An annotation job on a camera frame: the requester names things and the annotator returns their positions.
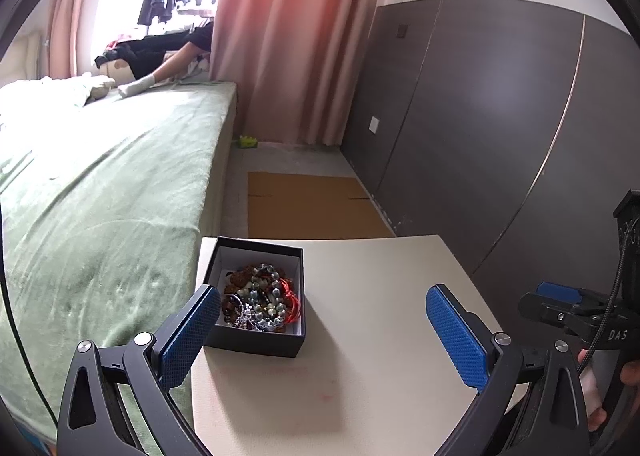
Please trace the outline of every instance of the black box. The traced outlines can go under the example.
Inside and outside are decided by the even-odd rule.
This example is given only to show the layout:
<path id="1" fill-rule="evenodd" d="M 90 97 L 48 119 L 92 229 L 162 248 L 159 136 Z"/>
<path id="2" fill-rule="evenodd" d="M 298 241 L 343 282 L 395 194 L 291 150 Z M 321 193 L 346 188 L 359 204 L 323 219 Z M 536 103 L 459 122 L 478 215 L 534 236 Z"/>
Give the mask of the black box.
<path id="1" fill-rule="evenodd" d="M 305 284 L 302 265 L 302 248 L 272 245 L 231 238 L 218 238 L 207 267 L 204 282 L 217 287 L 222 297 L 225 293 L 226 274 L 246 267 L 248 264 L 272 264 L 281 267 L 293 282 L 293 291 L 300 300 L 300 319 L 287 325 L 284 333 L 242 330 L 228 326 L 220 314 L 209 333 L 205 346 L 223 350 L 295 357 L 305 341 Z"/>

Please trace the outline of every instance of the cardboard sheet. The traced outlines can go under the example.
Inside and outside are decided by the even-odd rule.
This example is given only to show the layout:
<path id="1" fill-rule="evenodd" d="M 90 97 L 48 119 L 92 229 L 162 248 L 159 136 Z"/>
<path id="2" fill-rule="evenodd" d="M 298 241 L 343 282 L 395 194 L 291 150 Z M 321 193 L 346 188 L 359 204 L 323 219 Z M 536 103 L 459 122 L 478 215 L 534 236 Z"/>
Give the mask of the cardboard sheet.
<path id="1" fill-rule="evenodd" d="M 250 172 L 248 216 L 250 238 L 393 237 L 355 178 Z"/>

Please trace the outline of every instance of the curtain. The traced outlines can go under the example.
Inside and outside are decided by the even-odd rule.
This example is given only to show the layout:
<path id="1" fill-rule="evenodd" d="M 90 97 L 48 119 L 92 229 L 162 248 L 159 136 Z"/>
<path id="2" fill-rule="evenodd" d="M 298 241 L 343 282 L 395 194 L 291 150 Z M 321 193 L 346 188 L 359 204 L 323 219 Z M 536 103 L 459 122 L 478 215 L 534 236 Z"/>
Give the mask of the curtain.
<path id="1" fill-rule="evenodd" d="M 219 0 L 210 78 L 238 84 L 235 132 L 339 144 L 376 0 Z"/>
<path id="2" fill-rule="evenodd" d="M 53 0 L 49 31 L 49 76 L 68 79 L 78 75 L 78 26 L 82 0 Z"/>

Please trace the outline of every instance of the hand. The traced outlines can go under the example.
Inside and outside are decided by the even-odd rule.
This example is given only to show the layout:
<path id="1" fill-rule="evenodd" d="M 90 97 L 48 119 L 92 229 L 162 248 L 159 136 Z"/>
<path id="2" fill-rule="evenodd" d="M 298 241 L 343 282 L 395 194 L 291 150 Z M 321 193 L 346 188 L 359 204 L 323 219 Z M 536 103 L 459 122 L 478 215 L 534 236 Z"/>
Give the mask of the hand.
<path id="1" fill-rule="evenodd" d="M 581 350 L 578 354 L 578 362 L 581 362 L 586 354 L 586 350 Z M 638 388 L 636 400 L 631 409 L 631 416 L 633 416 L 640 408 L 640 360 L 628 362 L 622 367 L 620 381 L 627 386 L 636 386 Z M 584 402 L 587 406 L 587 424 L 590 431 L 595 431 L 607 419 L 607 411 L 601 407 L 602 398 L 598 392 L 596 379 L 590 367 L 585 368 L 582 372 L 580 383 L 584 394 Z"/>

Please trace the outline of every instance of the bracelet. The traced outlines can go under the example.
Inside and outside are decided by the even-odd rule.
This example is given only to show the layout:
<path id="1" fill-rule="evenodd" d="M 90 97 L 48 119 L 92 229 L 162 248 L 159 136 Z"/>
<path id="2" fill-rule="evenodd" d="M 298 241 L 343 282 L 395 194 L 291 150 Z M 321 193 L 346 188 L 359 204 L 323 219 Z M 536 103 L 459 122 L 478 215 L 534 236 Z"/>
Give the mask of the bracelet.
<path id="1" fill-rule="evenodd" d="M 235 328 L 283 333 L 300 319 L 301 307 L 293 282 L 271 264 L 249 265 L 229 272 L 222 311 L 225 323 Z"/>

